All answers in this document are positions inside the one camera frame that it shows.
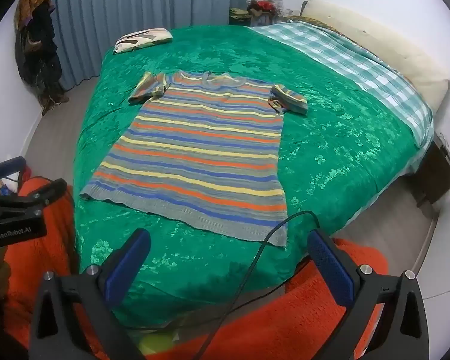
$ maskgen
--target green bedspread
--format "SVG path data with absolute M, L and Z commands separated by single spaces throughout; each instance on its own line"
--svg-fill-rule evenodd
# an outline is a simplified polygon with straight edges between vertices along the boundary
M 162 323 L 229 299 L 259 247 L 258 242 L 78 197 L 137 114 L 140 105 L 128 105 L 127 97 L 144 71 L 228 71 L 281 83 L 304 95 L 307 116 L 284 116 L 278 178 L 288 214 L 312 210 L 329 234 L 366 206 L 418 151 L 410 128 L 380 101 L 300 51 L 238 26 L 180 28 L 172 35 L 171 43 L 106 54 L 77 142 L 74 195 L 81 269 L 101 263 L 137 227 L 151 233 L 150 255 L 117 310 L 127 325 Z M 295 219 L 285 248 L 265 248 L 246 290 L 276 285 L 293 274 L 306 253 L 312 223 L 305 216 Z

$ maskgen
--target short sleeve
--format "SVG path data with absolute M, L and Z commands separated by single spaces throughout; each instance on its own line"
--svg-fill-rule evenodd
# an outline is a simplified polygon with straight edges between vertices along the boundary
M 274 85 L 271 88 L 272 98 L 289 111 L 305 115 L 308 110 L 307 99 L 300 93 L 291 91 L 283 85 Z
M 128 98 L 128 102 L 130 104 L 138 104 L 143 103 L 154 96 L 163 96 L 169 86 L 170 81 L 164 73 L 159 73 L 154 76 L 147 71 Z

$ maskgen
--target black cable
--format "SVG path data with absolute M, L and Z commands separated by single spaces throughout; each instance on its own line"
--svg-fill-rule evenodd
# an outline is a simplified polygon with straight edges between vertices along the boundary
M 279 288 L 283 287 L 285 284 L 287 284 L 288 282 L 290 282 L 293 278 L 295 278 L 295 276 L 297 276 L 303 268 L 305 268 L 307 264 L 303 263 L 302 266 L 300 266 L 300 268 L 298 268 L 295 273 L 290 276 L 287 280 L 285 280 L 283 283 L 277 285 L 275 288 L 271 289 L 270 291 L 268 291 L 266 294 L 260 295 L 256 298 L 250 299 L 248 301 L 246 301 L 245 303 L 241 304 L 240 306 L 234 307 L 234 309 L 230 310 L 230 314 L 236 312 L 237 310 L 240 310 L 242 307 L 245 307 L 253 302 L 256 302 L 257 300 L 266 298 L 267 296 L 269 296 L 270 294 L 274 293 L 276 290 L 278 290 Z M 188 325 L 180 325 L 177 326 L 177 329 L 190 329 L 192 327 L 198 327 L 198 326 L 202 326 L 202 325 L 206 325 L 207 323 L 213 322 L 213 321 L 217 321 L 219 320 L 220 317 L 214 317 L 214 318 L 210 318 L 206 321 L 201 321 L 201 322 L 197 322 L 197 323 L 189 323 Z M 159 327 L 133 327 L 133 326 L 125 326 L 125 328 L 127 330 L 135 330 L 135 331 L 140 331 L 140 332 L 155 332 L 155 331 L 162 331 L 162 330 L 170 330 L 169 326 L 159 326 Z
M 125 97 L 120 103 L 118 103 L 117 107 L 118 107 L 119 105 L 122 105 L 123 102 L 124 102 L 126 99 L 127 99 L 127 98 Z M 89 128 L 92 128 L 93 126 L 95 126 L 95 125 L 96 125 L 100 120 L 102 120 L 104 117 L 106 117 L 106 116 L 108 116 L 108 115 L 110 115 L 110 114 L 113 114 L 113 112 L 115 112 L 115 111 L 120 111 L 121 109 L 123 109 L 123 107 L 114 108 L 114 109 L 112 109 L 112 110 L 106 112 L 105 114 L 101 115 L 100 117 L 98 117 L 97 120 L 94 120 L 92 124 L 89 124 L 88 126 L 86 126 L 82 131 L 80 131 L 80 134 L 78 135 L 77 142 L 79 142 L 80 139 L 82 139 L 82 134 L 83 134 L 85 131 L 87 131 L 87 130 L 89 130 Z
M 310 214 L 310 215 L 312 215 L 312 216 L 313 216 L 313 219 L 314 219 L 314 221 L 315 221 L 316 227 L 317 227 L 317 228 L 320 227 L 320 223 L 319 223 L 319 221 L 318 221 L 318 218 L 317 218 L 317 216 L 316 216 L 312 211 L 300 211 L 300 212 L 297 212 L 296 214 L 292 215 L 291 217 L 286 218 L 282 223 L 279 223 L 277 229 L 279 229 L 281 226 L 283 226 L 283 225 L 284 225 L 285 223 L 287 223 L 289 220 L 295 218 L 296 216 L 302 215 L 302 214 Z M 272 232 L 275 232 L 275 231 L 276 231 L 276 230 L 275 230 L 275 228 L 274 228 L 274 229 L 272 229 L 272 230 L 270 231 L 271 234 L 270 234 L 270 233 L 269 233 L 269 234 L 272 235 L 272 234 L 273 234 Z M 259 251 L 257 252 L 257 254 L 258 254 L 258 257 L 260 257 L 261 251 L 259 250 Z M 289 278 L 288 278 L 287 280 L 285 280 L 283 283 L 277 285 L 275 288 L 272 288 L 272 289 L 271 289 L 270 291 L 268 291 L 266 294 L 260 295 L 260 296 L 258 296 L 258 297 L 256 297 L 256 298 L 253 298 L 253 299 L 250 299 L 250 300 L 248 300 L 247 302 L 241 304 L 240 306 L 237 306 L 237 307 L 231 309 L 230 311 L 227 312 L 227 316 L 230 315 L 231 313 L 237 311 L 237 310 L 240 310 L 242 307 L 245 307 L 245 306 L 247 306 L 247 305 L 249 305 L 249 304 L 251 304 L 251 303 L 253 303 L 253 302 L 256 302 L 257 300 L 263 299 L 263 298 L 269 296 L 270 294 L 274 293 L 276 290 L 278 290 L 279 288 L 283 287 L 285 284 L 287 284 L 288 282 L 290 282 L 295 276 L 297 276 L 297 275 L 302 271 L 302 269 L 305 267 L 305 265 L 306 265 L 306 264 L 303 264 L 297 271 L 295 271 L 295 273 L 294 273 L 291 277 L 289 277 Z M 206 325 L 207 323 L 210 323 L 210 322 L 213 322 L 213 321 L 217 321 L 217 320 L 219 320 L 219 319 L 220 319 L 220 317 L 214 317 L 214 318 L 210 318 L 210 319 L 208 319 L 208 320 L 206 320 L 206 321 L 201 321 L 201 322 L 198 322 L 198 323 L 189 323 L 188 325 L 177 326 L 177 328 L 178 328 L 178 329 L 189 329 L 189 328 L 192 328 L 192 327 L 198 327 L 198 326 Z M 163 327 L 162 327 L 162 326 L 156 326 L 156 327 L 135 327 L 135 326 L 125 326 L 125 328 L 126 328 L 127 330 L 142 331 L 142 332 L 156 332 L 156 331 L 170 330 L 170 327 L 169 327 L 169 326 L 163 326 Z
M 202 346 L 200 347 L 198 352 L 195 354 L 195 356 L 193 356 L 192 360 L 200 360 L 200 358 L 202 357 L 202 355 L 205 353 L 205 351 L 207 350 L 208 346 L 210 345 L 210 342 L 212 342 L 212 340 L 214 339 L 214 337 L 217 334 L 218 330 L 220 329 L 220 326 L 222 326 L 222 323 L 224 322 L 224 320 L 227 318 L 227 316 L 232 311 L 233 305 L 235 304 L 235 302 L 238 300 L 240 294 L 242 293 L 242 290 L 245 287 L 248 279 L 250 278 L 250 276 L 251 276 L 251 274 L 253 272 L 253 269 L 257 265 L 258 259 L 262 255 L 263 250 L 265 249 L 265 246 L 267 246 L 267 242 L 270 239 L 270 237 L 279 228 L 281 228 L 285 223 L 287 223 L 288 221 L 292 220 L 293 218 L 296 218 L 297 216 L 304 215 L 304 214 L 309 214 L 309 215 L 313 216 L 313 219 L 315 220 L 315 224 L 316 224 L 317 228 L 320 227 L 317 215 L 315 215 L 312 211 L 299 211 L 299 212 L 296 212 L 295 214 L 289 216 L 288 218 L 286 218 L 285 220 L 280 222 L 277 226 L 275 226 L 272 230 L 270 230 L 270 232 L 267 234 L 265 239 L 261 242 L 260 248 L 258 249 L 258 252 L 255 255 L 255 258 L 253 259 L 252 263 L 250 264 L 250 267 L 248 268 L 248 271 L 245 273 L 245 276 L 243 276 L 242 282 L 238 286 L 238 289 L 236 290 L 232 301 L 229 303 L 227 309 L 225 310 L 223 315 L 220 317 L 220 319 L 219 319 L 218 323 L 216 324 L 215 328 L 213 328 L 212 331 L 209 333 L 209 335 L 205 339 L 205 342 L 202 344 Z
M 12 179 L 10 177 L 2 177 L 2 179 L 6 179 L 6 180 L 9 180 L 9 181 L 13 181 L 14 183 L 18 183 L 18 180 L 14 180 L 14 179 Z

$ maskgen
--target orange blanket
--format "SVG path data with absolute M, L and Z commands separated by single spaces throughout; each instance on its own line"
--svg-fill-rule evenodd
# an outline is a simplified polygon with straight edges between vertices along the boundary
M 20 195 L 27 195 L 46 182 L 39 178 L 31 179 L 23 185 Z M 5 327 L 26 347 L 32 309 L 43 273 L 50 270 L 59 275 L 71 273 L 70 256 L 75 237 L 71 199 L 59 199 L 44 209 L 43 215 L 47 236 L 11 245 L 6 254 L 12 276 L 5 306 Z M 335 243 L 358 265 L 367 263 L 376 272 L 387 273 L 387 261 L 376 249 L 341 239 L 335 239 Z M 365 349 L 377 312 L 375 309 L 374 317 L 355 349 L 355 357 Z M 262 360 L 310 359 L 329 337 L 343 313 L 344 308 L 335 304 L 315 264 L 310 262 L 286 286 L 282 297 L 222 327 L 202 359 L 250 360 L 256 356 Z M 83 314 L 79 314 L 79 319 L 94 354 L 106 359 Z M 203 340 L 204 337 L 200 337 L 148 358 L 187 360 L 193 357 Z

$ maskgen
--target metal screw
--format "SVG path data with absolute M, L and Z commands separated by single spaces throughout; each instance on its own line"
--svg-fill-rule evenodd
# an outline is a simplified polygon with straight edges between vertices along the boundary
M 53 276 L 55 276 L 55 274 L 52 271 L 47 271 L 43 274 L 43 278 L 47 281 L 51 280 Z
M 369 275 L 370 273 L 373 272 L 373 269 L 371 266 L 369 266 L 367 264 L 363 264 L 360 266 L 360 271 L 362 271 L 366 275 Z
M 415 279 L 415 273 L 409 269 L 405 271 L 405 276 L 410 280 Z
M 98 265 L 90 265 L 87 268 L 87 274 L 88 275 L 96 275 L 100 267 Z

